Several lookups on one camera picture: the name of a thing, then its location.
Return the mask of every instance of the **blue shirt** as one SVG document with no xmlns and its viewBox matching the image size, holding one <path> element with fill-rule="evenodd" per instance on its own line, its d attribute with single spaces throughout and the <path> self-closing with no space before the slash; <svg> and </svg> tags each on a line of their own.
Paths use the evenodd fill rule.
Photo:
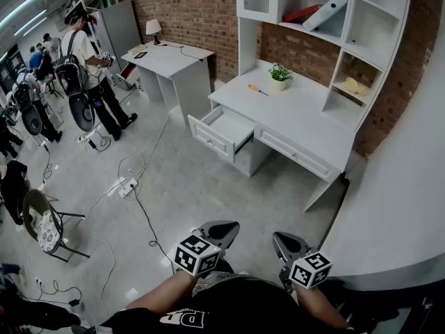
<svg viewBox="0 0 445 334">
<path fill-rule="evenodd" d="M 40 52 L 34 53 L 29 59 L 29 67 L 33 70 L 34 68 L 39 68 L 40 62 L 42 62 L 43 54 Z"/>
</svg>

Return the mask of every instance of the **green plant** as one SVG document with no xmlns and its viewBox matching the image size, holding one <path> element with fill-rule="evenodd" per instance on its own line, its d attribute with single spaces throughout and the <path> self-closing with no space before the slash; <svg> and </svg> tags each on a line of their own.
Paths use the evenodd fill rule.
<svg viewBox="0 0 445 334">
<path fill-rule="evenodd" d="M 278 63 L 275 63 L 273 67 L 269 69 L 269 72 L 272 79 L 276 81 L 286 81 L 293 78 L 292 72 Z"/>
</svg>

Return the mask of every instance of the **ceiling light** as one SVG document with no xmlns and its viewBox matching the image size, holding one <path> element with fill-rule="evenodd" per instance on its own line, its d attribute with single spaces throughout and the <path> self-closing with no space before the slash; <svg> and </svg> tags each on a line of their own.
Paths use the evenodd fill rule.
<svg viewBox="0 0 445 334">
<path fill-rule="evenodd" d="M 14 11 L 12 11 L 8 16 L 0 21 L 0 29 L 3 28 L 17 13 L 27 7 L 29 4 L 33 3 L 35 0 L 26 0 L 24 3 L 21 3 Z"/>
<path fill-rule="evenodd" d="M 35 29 L 37 26 L 39 26 L 42 22 L 44 22 L 48 17 L 44 18 L 42 21 L 38 22 L 34 26 L 32 26 L 27 32 L 23 34 L 23 36 L 26 36 L 28 33 L 30 33 L 33 29 Z"/>
<path fill-rule="evenodd" d="M 25 23 L 25 25 L 23 25 L 20 30 L 18 30 L 16 33 L 14 33 L 14 36 L 19 35 L 21 32 L 23 32 L 23 30 L 26 30 L 28 27 L 30 27 L 30 25 L 32 25 L 36 20 L 39 19 L 39 17 L 41 17 L 43 14 L 46 13 L 46 10 L 43 10 L 39 15 L 33 17 L 32 19 L 30 19 L 27 23 Z"/>
</svg>

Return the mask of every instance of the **orange screwdriver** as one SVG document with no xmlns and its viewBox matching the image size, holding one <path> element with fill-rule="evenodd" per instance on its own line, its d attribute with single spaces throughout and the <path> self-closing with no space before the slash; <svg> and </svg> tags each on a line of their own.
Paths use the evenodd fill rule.
<svg viewBox="0 0 445 334">
<path fill-rule="evenodd" d="M 258 93 L 263 93 L 265 96 L 268 97 L 268 95 L 265 94 L 264 91 L 259 90 L 256 86 L 253 86 L 252 84 L 249 84 L 249 88 L 252 89 L 252 90 L 255 90 L 255 91 L 258 92 Z"/>
</svg>

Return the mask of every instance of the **closed drawer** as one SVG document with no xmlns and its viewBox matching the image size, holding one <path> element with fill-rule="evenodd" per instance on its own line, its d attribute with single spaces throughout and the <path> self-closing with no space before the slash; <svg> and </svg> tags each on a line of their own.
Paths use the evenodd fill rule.
<svg viewBox="0 0 445 334">
<path fill-rule="evenodd" d="M 264 126 L 256 124 L 255 138 L 265 143 L 266 145 L 271 146 L 274 150 L 277 150 L 279 153 L 292 159 L 297 164 L 300 164 L 317 176 L 325 180 L 327 178 L 330 178 L 332 174 L 331 168 L 323 165 L 319 161 L 316 161 L 314 157 L 309 156 L 298 146 L 293 145 L 291 142 L 286 140 L 286 138 L 277 134 L 276 132 L 266 129 Z"/>
<path fill-rule="evenodd" d="M 189 115 L 188 121 L 193 137 L 231 164 L 234 163 L 236 151 L 254 132 L 251 120 L 221 105 L 201 120 Z"/>
<path fill-rule="evenodd" d="M 116 73 L 116 75 L 125 80 L 128 84 L 135 84 L 137 78 L 139 78 L 138 69 L 133 63 L 128 63 L 121 73 Z"/>
</svg>

